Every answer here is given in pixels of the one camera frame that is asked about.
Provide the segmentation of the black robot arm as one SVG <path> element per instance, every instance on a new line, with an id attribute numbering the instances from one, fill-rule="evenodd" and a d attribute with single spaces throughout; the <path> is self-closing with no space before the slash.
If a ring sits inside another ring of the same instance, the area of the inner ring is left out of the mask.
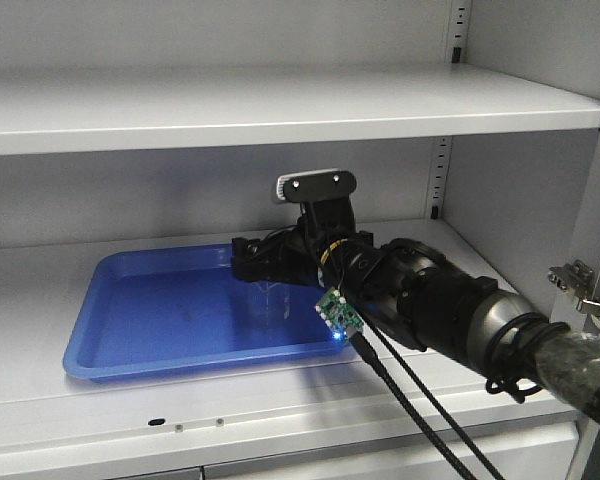
<path id="1" fill-rule="evenodd" d="M 345 198 L 303 204 L 292 228 L 235 238 L 232 270 L 248 282 L 335 288 L 386 336 L 473 370 L 489 392 L 523 402 L 519 382 L 529 380 L 600 425 L 600 337 L 550 322 L 496 280 L 465 273 L 421 242 L 375 246 Z"/>

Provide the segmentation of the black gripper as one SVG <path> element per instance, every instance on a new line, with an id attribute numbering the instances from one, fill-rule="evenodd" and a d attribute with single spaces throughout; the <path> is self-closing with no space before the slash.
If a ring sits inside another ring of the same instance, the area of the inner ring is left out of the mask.
<path id="1" fill-rule="evenodd" d="M 356 229 L 349 198 L 302 202 L 296 226 L 269 238 L 234 237 L 231 270 L 245 282 L 340 286 L 354 258 L 373 247 L 373 235 Z M 238 262 L 237 260 L 266 260 Z"/>

